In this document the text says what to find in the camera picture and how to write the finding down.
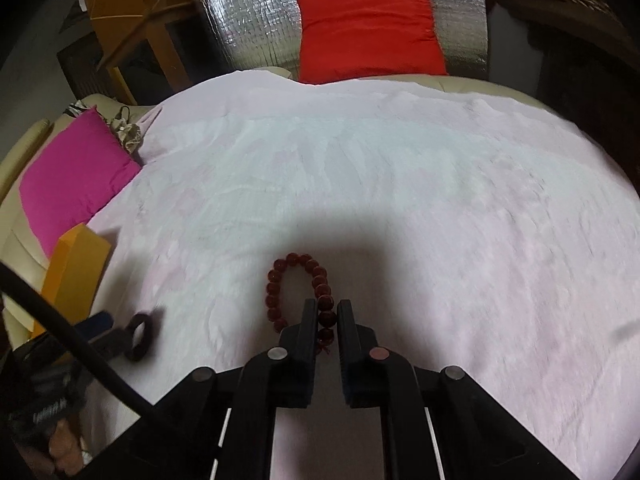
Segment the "left hand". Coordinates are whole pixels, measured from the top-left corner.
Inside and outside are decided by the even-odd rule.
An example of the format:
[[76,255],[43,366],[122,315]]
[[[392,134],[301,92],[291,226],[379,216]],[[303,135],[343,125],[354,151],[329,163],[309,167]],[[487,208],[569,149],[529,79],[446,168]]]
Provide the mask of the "left hand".
[[47,435],[44,451],[24,445],[16,447],[37,479],[72,478],[85,467],[82,432],[77,414],[56,423]]

